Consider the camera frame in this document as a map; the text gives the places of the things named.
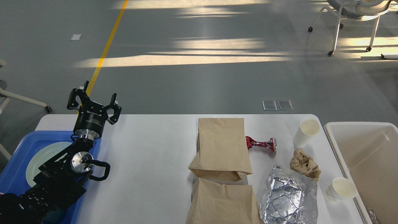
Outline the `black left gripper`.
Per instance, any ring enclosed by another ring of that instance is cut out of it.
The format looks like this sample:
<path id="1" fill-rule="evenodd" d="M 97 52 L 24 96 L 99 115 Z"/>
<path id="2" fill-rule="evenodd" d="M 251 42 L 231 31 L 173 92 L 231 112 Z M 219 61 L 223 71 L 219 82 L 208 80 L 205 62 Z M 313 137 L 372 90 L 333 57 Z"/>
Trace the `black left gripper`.
<path id="1" fill-rule="evenodd" d="M 89 81 L 84 83 L 83 88 L 74 88 L 69 96 L 67 109 L 78 110 L 78 118 L 74 126 L 74 135 L 79 136 L 83 133 L 90 133 L 94 139 L 100 139 L 103 134 L 105 122 L 111 125 L 118 122 L 122 108 L 118 106 L 116 101 L 117 93 L 113 93 L 110 104 L 103 106 L 101 104 L 93 104 L 86 91 Z M 108 111 L 112 110 L 113 115 L 109 115 Z"/>

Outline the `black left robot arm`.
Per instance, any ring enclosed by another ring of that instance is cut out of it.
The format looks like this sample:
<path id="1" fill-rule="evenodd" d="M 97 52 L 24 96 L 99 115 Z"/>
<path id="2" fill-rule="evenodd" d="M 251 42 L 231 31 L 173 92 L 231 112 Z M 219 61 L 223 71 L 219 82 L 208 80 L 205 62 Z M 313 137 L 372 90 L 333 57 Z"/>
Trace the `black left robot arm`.
<path id="1" fill-rule="evenodd" d="M 48 213 L 64 211 L 78 201 L 86 192 L 87 180 L 103 181 L 109 176 L 110 164 L 94 159 L 90 150 L 102 137 L 105 122 L 115 124 L 122 108 L 116 93 L 107 106 L 92 101 L 86 93 L 88 84 L 74 88 L 67 103 L 67 109 L 78 111 L 72 143 L 39 166 L 31 189 L 20 196 L 1 195 L 2 224 L 38 224 Z"/>

